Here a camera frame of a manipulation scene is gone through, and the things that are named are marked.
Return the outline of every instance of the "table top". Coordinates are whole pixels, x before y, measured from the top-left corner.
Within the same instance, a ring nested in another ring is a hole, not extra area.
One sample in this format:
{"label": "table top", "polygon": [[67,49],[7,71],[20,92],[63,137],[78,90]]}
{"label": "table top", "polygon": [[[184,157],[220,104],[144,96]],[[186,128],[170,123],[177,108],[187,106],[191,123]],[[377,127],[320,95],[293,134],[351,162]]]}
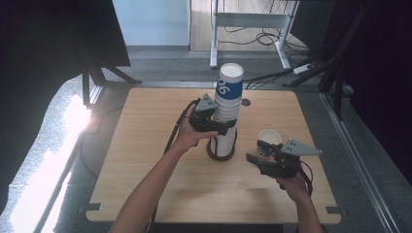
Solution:
{"label": "table top", "polygon": [[[120,116],[88,211],[93,221],[114,221],[134,187],[163,155],[176,120],[187,104],[214,89],[132,88]],[[158,204],[156,222],[291,223],[297,222],[294,202],[276,182],[262,176],[246,153],[258,154],[258,133],[276,130],[286,142],[293,138],[314,147],[295,94],[279,90],[243,90],[251,101],[242,107],[234,156],[225,162],[209,157],[207,140],[182,156]],[[321,223],[338,223],[326,174],[317,155],[301,157],[313,170],[312,200]]]}

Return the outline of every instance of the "wall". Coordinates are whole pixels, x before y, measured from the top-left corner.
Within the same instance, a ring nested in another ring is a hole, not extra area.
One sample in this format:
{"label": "wall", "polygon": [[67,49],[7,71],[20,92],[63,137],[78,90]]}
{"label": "wall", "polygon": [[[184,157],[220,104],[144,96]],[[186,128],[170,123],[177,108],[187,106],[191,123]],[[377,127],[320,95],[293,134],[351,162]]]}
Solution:
{"label": "wall", "polygon": [[113,0],[127,46],[188,46],[189,0]]}

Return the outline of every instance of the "person's left hand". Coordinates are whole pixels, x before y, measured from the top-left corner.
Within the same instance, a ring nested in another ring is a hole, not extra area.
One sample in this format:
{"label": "person's left hand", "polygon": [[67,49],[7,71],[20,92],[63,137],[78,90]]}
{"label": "person's left hand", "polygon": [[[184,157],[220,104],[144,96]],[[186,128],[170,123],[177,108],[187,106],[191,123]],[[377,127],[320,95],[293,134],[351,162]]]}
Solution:
{"label": "person's left hand", "polygon": [[182,123],[179,126],[178,136],[175,142],[173,143],[174,147],[179,147],[184,152],[196,146],[201,139],[213,138],[218,136],[218,132],[216,131],[197,132],[193,129],[193,127],[189,123],[189,117],[191,116],[194,107],[194,104],[192,104],[189,107],[185,115],[185,118],[182,120]]}

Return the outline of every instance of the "metal frame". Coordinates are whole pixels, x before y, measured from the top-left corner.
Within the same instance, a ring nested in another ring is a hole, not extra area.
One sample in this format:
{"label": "metal frame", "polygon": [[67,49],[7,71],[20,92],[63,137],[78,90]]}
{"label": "metal frame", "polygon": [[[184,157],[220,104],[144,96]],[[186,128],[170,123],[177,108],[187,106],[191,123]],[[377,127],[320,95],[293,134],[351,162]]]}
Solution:
{"label": "metal frame", "polygon": [[219,13],[219,0],[215,0],[215,11],[212,15],[213,36],[210,47],[210,67],[218,66],[218,27],[270,27],[283,28],[281,39],[275,43],[282,65],[285,70],[291,68],[288,58],[285,55],[284,46],[286,38],[292,26],[292,19],[298,1],[293,1],[292,8],[287,15],[273,14],[244,14],[244,13]]}

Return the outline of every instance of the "blue label on cup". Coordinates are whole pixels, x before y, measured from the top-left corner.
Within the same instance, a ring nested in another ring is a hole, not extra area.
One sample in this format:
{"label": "blue label on cup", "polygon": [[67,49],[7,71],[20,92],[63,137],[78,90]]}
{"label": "blue label on cup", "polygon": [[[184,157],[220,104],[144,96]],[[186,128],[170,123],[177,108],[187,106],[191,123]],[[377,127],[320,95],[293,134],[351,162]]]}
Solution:
{"label": "blue label on cup", "polygon": [[242,96],[242,89],[243,81],[238,83],[228,83],[219,79],[218,84],[216,85],[216,93],[226,100],[233,100]]}

